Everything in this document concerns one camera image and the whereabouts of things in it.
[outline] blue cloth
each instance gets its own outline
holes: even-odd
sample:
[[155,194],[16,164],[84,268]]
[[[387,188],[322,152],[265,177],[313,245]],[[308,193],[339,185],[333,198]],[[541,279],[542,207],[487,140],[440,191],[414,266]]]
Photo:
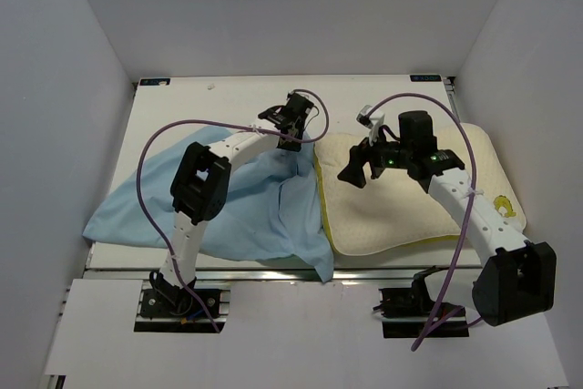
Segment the blue cloth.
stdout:
[[[144,201],[169,238],[174,225],[169,188],[184,151],[194,141],[208,145],[229,135],[225,128],[206,127],[146,160]],[[99,206],[83,235],[92,241],[166,247],[138,205],[135,173]],[[300,152],[264,152],[238,168],[230,177],[225,207],[209,222],[201,251],[230,260],[296,255],[323,282],[329,281],[333,256],[322,229],[313,145],[302,145]]]

